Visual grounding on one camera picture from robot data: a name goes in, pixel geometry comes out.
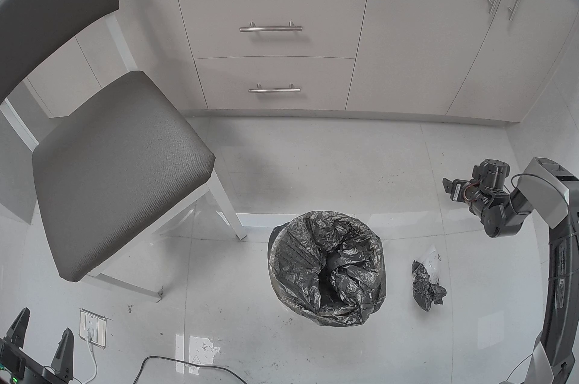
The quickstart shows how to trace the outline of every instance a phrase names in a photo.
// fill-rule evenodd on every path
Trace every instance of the trash can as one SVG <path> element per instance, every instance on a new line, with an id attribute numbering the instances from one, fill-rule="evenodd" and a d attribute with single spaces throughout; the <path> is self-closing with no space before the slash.
<path id="1" fill-rule="evenodd" d="M 348 215 L 317 210 L 274 228 L 267 258 L 278 299 L 321 325 L 364 324 L 386 297 L 380 238 Z"/>

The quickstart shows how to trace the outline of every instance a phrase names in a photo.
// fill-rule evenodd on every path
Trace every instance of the chair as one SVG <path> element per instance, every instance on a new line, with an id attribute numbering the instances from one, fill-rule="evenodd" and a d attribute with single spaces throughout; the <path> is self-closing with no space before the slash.
<path id="1" fill-rule="evenodd" d="M 246 233 L 214 171 L 215 156 L 137 70 L 114 12 L 119 0 L 0 0 L 0 110 L 33 151 L 40 215 L 61 278 L 160 293 L 103 270 L 211 191 L 239 239 Z M 6 98 L 61 45 L 105 18 L 127 73 L 40 144 Z"/>

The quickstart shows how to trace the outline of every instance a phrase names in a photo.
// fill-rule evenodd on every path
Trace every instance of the chair seat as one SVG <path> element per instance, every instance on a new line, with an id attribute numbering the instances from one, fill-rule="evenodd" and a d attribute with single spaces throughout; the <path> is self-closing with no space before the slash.
<path id="1" fill-rule="evenodd" d="M 60 276 L 79 281 L 205 184 L 214 162 L 143 72 L 103 88 L 33 152 L 40 214 Z"/>

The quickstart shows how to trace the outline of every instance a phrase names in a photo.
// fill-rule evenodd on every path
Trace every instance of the floor outlet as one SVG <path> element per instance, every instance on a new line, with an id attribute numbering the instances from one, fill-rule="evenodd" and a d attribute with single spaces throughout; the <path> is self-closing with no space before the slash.
<path id="1" fill-rule="evenodd" d="M 91 342 L 105 348 L 106 342 L 106 318 L 81 309 L 81 324 L 79 335 L 85 341 L 91 338 Z"/>

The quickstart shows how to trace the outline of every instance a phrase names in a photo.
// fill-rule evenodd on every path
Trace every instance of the crumpled black plastic bag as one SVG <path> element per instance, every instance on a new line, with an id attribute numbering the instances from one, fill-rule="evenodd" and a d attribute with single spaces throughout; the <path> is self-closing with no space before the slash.
<path id="1" fill-rule="evenodd" d="M 446 295 L 446 289 L 439 286 L 438 282 L 435 285 L 430 282 L 430 275 L 424 265 L 415 260 L 412 263 L 412 275 L 414 276 L 412 294 L 420 308 L 429 312 L 432 303 L 442 305 L 442 298 Z"/>
<path id="2" fill-rule="evenodd" d="M 325 326 L 356 326 L 386 297 L 382 243 L 364 223 L 317 210 L 273 229 L 271 285 L 282 303 Z"/>

